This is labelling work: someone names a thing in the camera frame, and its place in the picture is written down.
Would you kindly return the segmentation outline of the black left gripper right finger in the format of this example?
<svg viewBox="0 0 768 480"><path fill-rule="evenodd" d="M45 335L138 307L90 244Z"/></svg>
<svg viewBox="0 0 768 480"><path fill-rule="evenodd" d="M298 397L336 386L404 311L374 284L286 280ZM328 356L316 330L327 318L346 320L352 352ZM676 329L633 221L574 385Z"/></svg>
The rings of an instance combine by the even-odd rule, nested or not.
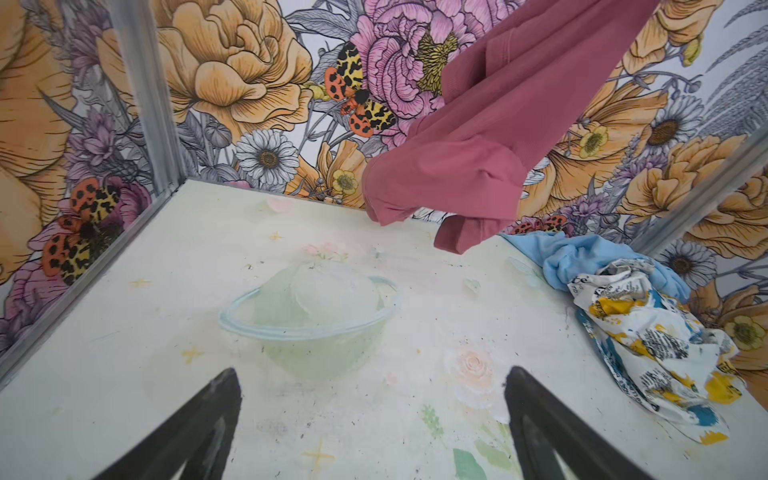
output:
<svg viewBox="0 0 768 480"><path fill-rule="evenodd" d="M650 477L524 368L512 367L504 398L525 479L563 479L565 466L579 479Z"/></svg>

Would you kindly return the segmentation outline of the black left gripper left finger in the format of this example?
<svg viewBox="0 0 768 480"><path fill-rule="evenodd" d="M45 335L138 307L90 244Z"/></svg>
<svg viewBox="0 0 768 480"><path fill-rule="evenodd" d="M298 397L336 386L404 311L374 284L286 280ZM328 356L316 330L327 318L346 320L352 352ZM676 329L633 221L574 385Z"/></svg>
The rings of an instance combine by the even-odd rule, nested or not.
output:
<svg viewBox="0 0 768 480"><path fill-rule="evenodd" d="M242 404L236 371L227 368L98 479L220 479Z"/></svg>

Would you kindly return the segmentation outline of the maroon red cloth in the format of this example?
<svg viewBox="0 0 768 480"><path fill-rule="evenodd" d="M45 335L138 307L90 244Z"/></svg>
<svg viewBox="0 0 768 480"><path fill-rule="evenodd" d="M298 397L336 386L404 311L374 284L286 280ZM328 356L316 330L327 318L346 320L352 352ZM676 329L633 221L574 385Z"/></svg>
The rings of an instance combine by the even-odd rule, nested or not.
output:
<svg viewBox="0 0 768 480"><path fill-rule="evenodd" d="M451 61L444 105L373 158L362 193L383 226L446 213L434 244L456 254L517 217L528 173L587 109L654 1L529 1Z"/></svg>

